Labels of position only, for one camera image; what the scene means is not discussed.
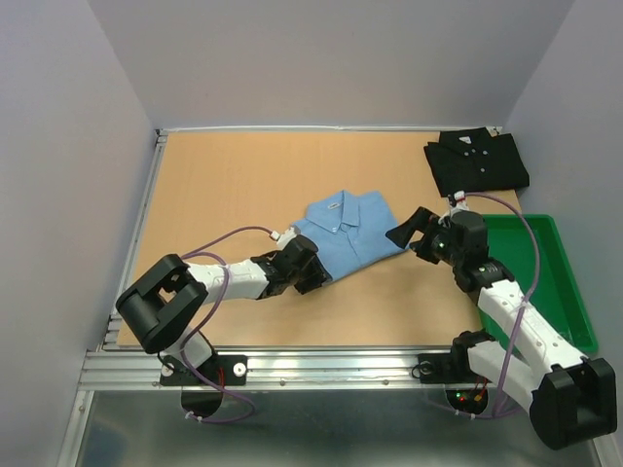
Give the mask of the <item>light blue long sleeve shirt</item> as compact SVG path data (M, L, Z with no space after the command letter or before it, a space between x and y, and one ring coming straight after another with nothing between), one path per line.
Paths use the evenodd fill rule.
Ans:
M292 226L317 246L333 281L405 252L385 236L398 223L378 191L359 196L339 191L309 204Z

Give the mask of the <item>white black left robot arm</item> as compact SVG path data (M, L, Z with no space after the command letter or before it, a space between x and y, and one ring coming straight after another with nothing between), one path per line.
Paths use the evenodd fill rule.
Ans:
M204 305L209 316L225 301L260 301L292 287L305 295L332 280L318 258L317 246L289 234L276 250L234 264L193 264L167 254L117 299L116 310L147 354L170 356L193 382L210 381L215 351L191 321Z

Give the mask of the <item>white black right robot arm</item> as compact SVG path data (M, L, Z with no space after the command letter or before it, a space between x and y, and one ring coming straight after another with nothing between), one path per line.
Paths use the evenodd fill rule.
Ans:
M455 206L442 216L424 207L386 232L432 264L444 262L458 288L509 338L463 332L443 354L416 366L423 382L493 383L527 412L550 449L599 438L617 429L615 371L566 341L531 303L511 271L490 254L488 228L478 213Z

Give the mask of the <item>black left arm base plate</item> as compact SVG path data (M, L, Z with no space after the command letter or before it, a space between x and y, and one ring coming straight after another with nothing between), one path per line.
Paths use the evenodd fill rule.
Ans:
M160 385L164 387L199 386L204 382L195 376L181 359L166 355L162 357ZM200 364L197 371L213 383L244 386L247 375L245 355L217 354Z

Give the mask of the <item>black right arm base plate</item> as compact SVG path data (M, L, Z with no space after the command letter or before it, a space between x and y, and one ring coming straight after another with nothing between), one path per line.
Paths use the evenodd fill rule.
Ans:
M411 376L422 384L472 384L482 378L497 383L502 364L503 357L479 353L476 349L425 352L417 355Z

